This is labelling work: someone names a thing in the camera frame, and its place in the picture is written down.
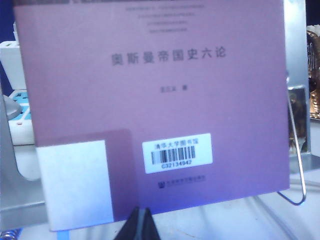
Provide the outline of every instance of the barcode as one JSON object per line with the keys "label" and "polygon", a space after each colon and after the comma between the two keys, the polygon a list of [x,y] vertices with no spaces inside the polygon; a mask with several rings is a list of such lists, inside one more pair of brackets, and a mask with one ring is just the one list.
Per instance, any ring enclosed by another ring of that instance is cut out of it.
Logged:
{"label": "barcode", "polygon": [[185,146],[161,151],[152,151],[152,164],[163,164],[196,158],[195,146]]}

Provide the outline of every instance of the metal bracket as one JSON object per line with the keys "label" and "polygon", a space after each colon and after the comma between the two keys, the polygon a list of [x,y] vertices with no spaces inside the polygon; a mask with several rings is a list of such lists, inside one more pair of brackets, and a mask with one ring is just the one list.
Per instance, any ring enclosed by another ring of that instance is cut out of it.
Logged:
{"label": "metal bracket", "polygon": [[285,200],[287,200],[289,203],[295,205],[295,206],[299,206],[301,205],[304,201],[306,201],[306,197],[307,197],[307,190],[306,190],[306,182],[305,182],[305,176],[304,176],[304,169],[302,166],[302,158],[301,158],[301,151],[300,151],[300,146],[299,146],[299,142],[298,142],[298,136],[297,136],[297,131],[296,131],[296,124],[295,124],[295,119],[294,119],[294,112],[292,110],[292,105],[291,105],[291,100],[289,97],[289,90],[287,90],[287,98],[288,98],[288,108],[289,108],[289,116],[291,119],[291,125],[292,125],[292,131],[293,131],[293,135],[294,135],[294,143],[295,143],[295,147],[296,147],[296,155],[298,157],[298,164],[299,164],[299,172],[300,172],[300,181],[301,181],[301,187],[302,187],[302,199],[299,202],[295,202],[293,200],[291,200],[290,198],[288,198],[287,196],[285,196],[283,193],[281,192],[277,192],[281,197],[283,197]]}
{"label": "metal bracket", "polygon": [[1,86],[0,190],[0,231],[48,222],[41,180],[27,180],[18,171]]}

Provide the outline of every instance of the book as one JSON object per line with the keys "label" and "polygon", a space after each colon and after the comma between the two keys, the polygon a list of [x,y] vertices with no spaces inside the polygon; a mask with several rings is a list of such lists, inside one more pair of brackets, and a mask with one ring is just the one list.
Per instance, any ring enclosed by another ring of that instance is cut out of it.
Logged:
{"label": "book", "polygon": [[14,12],[51,230],[289,187],[282,1]]}

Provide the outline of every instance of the power strip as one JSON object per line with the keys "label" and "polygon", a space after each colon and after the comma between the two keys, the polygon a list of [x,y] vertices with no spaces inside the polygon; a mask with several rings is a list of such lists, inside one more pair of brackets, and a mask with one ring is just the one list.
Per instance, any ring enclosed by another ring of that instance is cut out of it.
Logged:
{"label": "power strip", "polygon": [[22,108],[18,116],[9,120],[12,144],[14,146],[35,144],[27,90],[14,90],[9,98],[20,104]]}
{"label": "power strip", "polygon": [[0,61],[12,89],[27,89],[20,46],[17,41],[0,43]]}

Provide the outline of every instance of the library barcode sticker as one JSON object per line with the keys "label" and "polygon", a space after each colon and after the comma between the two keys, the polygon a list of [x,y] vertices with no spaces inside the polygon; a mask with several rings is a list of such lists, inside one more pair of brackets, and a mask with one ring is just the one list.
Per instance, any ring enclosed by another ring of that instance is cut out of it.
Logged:
{"label": "library barcode sticker", "polygon": [[142,143],[146,174],[212,164],[211,134],[181,136]]}

